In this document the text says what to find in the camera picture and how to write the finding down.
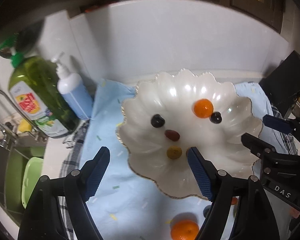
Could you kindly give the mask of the dark purple grape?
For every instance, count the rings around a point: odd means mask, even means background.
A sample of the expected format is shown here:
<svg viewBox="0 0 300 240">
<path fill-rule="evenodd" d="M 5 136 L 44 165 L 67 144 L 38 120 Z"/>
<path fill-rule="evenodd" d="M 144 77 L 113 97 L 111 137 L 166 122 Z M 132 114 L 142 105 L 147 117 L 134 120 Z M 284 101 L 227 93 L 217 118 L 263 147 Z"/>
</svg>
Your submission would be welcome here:
<svg viewBox="0 0 300 240">
<path fill-rule="evenodd" d="M 222 122 L 222 115 L 220 112 L 213 112 L 210 116 L 210 121 L 214 124 L 220 124 Z"/>
</svg>

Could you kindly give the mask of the orange tangerine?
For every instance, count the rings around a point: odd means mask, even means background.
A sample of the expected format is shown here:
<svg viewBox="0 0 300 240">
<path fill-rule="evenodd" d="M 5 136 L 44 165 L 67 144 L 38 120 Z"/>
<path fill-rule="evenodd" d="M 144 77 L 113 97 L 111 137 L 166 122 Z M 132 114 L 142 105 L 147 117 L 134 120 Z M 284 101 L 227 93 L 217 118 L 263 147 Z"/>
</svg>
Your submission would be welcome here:
<svg viewBox="0 0 300 240">
<path fill-rule="evenodd" d="M 213 104 L 208 99 L 197 100 L 193 105 L 195 116 L 201 119 L 209 118 L 212 115 L 213 110 Z"/>
<path fill-rule="evenodd" d="M 199 233 L 199 226 L 191 220 L 176 222 L 171 228 L 171 239 L 173 240 L 195 240 Z"/>
</svg>

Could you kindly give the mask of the yellow-brown spotted small fruit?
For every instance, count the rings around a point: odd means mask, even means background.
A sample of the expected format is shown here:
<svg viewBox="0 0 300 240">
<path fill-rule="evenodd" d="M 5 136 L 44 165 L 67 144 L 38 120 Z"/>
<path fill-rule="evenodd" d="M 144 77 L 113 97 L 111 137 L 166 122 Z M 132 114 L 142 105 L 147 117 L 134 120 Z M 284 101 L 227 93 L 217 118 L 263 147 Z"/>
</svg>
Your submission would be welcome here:
<svg viewBox="0 0 300 240">
<path fill-rule="evenodd" d="M 179 146 L 170 146 L 166 151 L 167 157 L 172 160 L 180 158 L 182 153 L 182 149 Z"/>
</svg>

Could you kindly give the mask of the small dark blueberry grape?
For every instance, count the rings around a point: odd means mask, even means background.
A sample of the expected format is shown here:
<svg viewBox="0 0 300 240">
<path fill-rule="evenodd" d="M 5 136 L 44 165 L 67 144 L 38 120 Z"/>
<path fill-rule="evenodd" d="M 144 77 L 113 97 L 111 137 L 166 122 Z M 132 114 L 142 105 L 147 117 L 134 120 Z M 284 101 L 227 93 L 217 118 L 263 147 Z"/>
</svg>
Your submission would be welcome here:
<svg viewBox="0 0 300 240">
<path fill-rule="evenodd" d="M 161 128 L 165 125 L 165 119 L 160 114 L 155 114 L 151 118 L 151 125 L 154 128 Z"/>
</svg>

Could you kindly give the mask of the large green citrus fruit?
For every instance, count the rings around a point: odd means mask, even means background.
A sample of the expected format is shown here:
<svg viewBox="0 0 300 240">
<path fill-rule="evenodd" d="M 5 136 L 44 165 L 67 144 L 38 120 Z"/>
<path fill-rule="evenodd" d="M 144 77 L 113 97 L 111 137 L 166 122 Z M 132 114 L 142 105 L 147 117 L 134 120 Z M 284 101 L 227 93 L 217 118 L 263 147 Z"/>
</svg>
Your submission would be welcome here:
<svg viewBox="0 0 300 240">
<path fill-rule="evenodd" d="M 236 214 L 237 214 L 237 209 L 234 209 L 233 210 L 233 217 L 234 217 L 234 219 L 236 218 Z"/>
</svg>

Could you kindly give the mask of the dark plum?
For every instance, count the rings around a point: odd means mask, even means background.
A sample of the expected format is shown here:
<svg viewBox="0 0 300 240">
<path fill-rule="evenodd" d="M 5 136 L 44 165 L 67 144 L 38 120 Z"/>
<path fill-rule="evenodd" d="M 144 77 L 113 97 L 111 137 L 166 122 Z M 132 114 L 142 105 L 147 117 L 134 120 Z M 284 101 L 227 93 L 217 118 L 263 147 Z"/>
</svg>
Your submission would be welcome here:
<svg viewBox="0 0 300 240">
<path fill-rule="evenodd" d="M 210 208 L 211 208 L 210 205 L 209 205 L 209 206 L 206 206 L 206 207 L 204 208 L 204 210 L 203 210 L 203 216 L 204 216 L 204 218 L 206 218 L 207 215 L 209 214 Z"/>
</svg>

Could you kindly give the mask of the chrome kitchen faucet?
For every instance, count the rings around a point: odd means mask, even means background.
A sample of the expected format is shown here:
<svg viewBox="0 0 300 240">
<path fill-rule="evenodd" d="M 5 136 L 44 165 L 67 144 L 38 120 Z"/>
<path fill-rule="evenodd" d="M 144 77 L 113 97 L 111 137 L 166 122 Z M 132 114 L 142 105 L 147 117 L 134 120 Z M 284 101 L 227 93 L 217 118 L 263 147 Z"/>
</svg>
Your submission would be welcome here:
<svg viewBox="0 0 300 240">
<path fill-rule="evenodd" d="M 32 137 L 37 142 L 47 142 L 47 136 L 39 129 L 39 127 L 31 121 L 25 114 L 23 114 L 20 109 L 12 102 L 8 95 L 0 90 L 0 95 L 2 95 L 8 103 L 17 111 L 17 113 L 31 125 L 30 131 L 26 131 L 30 137 Z M 19 135 L 13 131 L 12 125 L 2 124 L 0 122 L 0 131 L 3 134 L 3 138 L 0 140 L 0 147 L 10 150 L 10 148 L 18 143 Z"/>
</svg>

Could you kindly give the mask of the green plastic basin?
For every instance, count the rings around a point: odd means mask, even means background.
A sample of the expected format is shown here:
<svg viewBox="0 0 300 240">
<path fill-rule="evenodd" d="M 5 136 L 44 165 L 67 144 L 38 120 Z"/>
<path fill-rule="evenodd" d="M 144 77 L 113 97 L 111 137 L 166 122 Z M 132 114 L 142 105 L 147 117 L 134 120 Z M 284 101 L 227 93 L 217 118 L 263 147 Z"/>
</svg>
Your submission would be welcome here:
<svg viewBox="0 0 300 240">
<path fill-rule="evenodd" d="M 21 188 L 21 202 L 24 208 L 26 208 L 33 189 L 41 176 L 43 162 L 44 159 L 42 158 L 32 157 L 26 164 Z"/>
</svg>

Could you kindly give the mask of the light blue cloth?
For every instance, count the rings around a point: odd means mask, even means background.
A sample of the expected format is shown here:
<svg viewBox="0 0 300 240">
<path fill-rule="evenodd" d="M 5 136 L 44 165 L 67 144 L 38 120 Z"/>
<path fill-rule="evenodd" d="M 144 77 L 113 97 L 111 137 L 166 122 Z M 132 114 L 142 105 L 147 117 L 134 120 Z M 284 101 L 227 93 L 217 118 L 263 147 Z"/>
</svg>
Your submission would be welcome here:
<svg viewBox="0 0 300 240">
<path fill-rule="evenodd" d="M 239 96 L 252 102 L 253 115 L 262 119 L 274 114 L 261 86 L 253 82 L 234 85 Z M 156 184 L 135 174 L 128 165 L 128 151 L 118 140 L 117 127 L 123 122 L 123 100 L 135 95 L 136 87 L 101 80 L 95 94 L 93 114 L 85 137 L 80 162 L 92 159 L 102 146 L 110 151 L 110 163 L 96 194 L 89 199 L 89 211 L 104 239 L 169 239 L 171 224 L 177 218 L 202 224 L 207 200 L 198 197 L 174 199 Z M 292 139 L 262 128 L 259 137 L 281 153 L 295 152 Z"/>
</svg>

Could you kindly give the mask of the black knife block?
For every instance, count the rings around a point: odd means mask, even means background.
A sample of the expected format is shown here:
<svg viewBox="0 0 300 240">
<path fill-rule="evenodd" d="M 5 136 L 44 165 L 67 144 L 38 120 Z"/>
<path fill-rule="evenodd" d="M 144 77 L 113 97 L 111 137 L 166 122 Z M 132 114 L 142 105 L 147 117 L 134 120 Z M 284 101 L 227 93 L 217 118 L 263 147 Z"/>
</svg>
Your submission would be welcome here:
<svg viewBox="0 0 300 240">
<path fill-rule="evenodd" d="M 289 117 L 300 97 L 300 54 L 292 51 L 259 85 L 282 117 Z"/>
</svg>

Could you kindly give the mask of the yellow sponge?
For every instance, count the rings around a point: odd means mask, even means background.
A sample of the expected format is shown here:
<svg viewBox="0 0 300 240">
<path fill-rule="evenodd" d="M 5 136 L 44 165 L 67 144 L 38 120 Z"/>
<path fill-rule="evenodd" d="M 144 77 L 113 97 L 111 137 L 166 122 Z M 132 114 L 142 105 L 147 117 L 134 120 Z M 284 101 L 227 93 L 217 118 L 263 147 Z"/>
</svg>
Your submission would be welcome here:
<svg viewBox="0 0 300 240">
<path fill-rule="evenodd" d="M 22 119 L 18 125 L 18 131 L 20 133 L 30 132 L 32 131 L 32 125 L 25 119 Z"/>
</svg>

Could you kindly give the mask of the blue white pump bottle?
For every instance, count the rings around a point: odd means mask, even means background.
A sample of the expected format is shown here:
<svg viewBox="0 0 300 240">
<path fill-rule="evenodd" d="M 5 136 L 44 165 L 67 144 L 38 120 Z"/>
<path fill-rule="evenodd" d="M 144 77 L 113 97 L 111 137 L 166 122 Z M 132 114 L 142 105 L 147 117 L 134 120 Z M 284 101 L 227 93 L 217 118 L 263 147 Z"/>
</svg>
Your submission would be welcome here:
<svg viewBox="0 0 300 240">
<path fill-rule="evenodd" d="M 88 120 L 93 111 L 93 98 L 88 93 L 81 76 L 76 72 L 71 72 L 61 62 L 63 55 L 64 52 L 60 52 L 51 59 L 51 62 L 57 65 L 57 89 L 77 117 L 81 120 Z"/>
</svg>

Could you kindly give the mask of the white scalloped ceramic bowl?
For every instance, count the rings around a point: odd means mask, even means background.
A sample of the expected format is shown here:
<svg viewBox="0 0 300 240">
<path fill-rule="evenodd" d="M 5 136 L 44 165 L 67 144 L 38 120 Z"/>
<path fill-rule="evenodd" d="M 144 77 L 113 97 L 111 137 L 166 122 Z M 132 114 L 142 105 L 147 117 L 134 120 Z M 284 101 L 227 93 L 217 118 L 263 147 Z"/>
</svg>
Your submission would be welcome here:
<svg viewBox="0 0 300 240">
<path fill-rule="evenodd" d="M 220 112 L 222 122 L 195 116 L 197 100 L 212 102 L 213 112 Z M 153 80 L 140 81 L 132 98 L 121 105 L 123 122 L 117 127 L 118 140 L 128 151 L 130 169 L 142 178 L 153 181 L 165 195 L 174 199 L 198 197 L 205 199 L 186 159 L 186 151 L 196 147 L 215 168 L 225 170 L 236 178 L 253 174 L 256 157 L 241 142 L 249 133 L 258 137 L 262 120 L 253 115 L 252 102 L 236 93 L 231 82 L 218 82 L 210 72 L 193 74 L 182 69 L 171 75 L 160 72 Z M 151 118 L 160 114 L 165 125 L 154 128 Z M 165 137 L 171 129 L 180 134 L 178 141 Z M 170 146 L 182 149 L 180 158 L 166 155 Z"/>
</svg>

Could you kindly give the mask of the green dish soap bottle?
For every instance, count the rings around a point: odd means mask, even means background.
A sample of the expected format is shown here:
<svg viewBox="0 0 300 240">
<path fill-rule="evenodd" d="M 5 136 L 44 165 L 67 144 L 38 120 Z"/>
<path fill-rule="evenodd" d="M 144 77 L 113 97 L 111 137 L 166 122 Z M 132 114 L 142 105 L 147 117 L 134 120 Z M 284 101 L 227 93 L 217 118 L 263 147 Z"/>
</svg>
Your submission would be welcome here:
<svg viewBox="0 0 300 240">
<path fill-rule="evenodd" d="M 74 132 L 79 118 L 57 89 L 56 64 L 40 56 L 25 57 L 14 34 L 0 44 L 9 50 L 13 72 L 8 90 L 14 103 L 45 135 L 61 138 Z"/>
</svg>

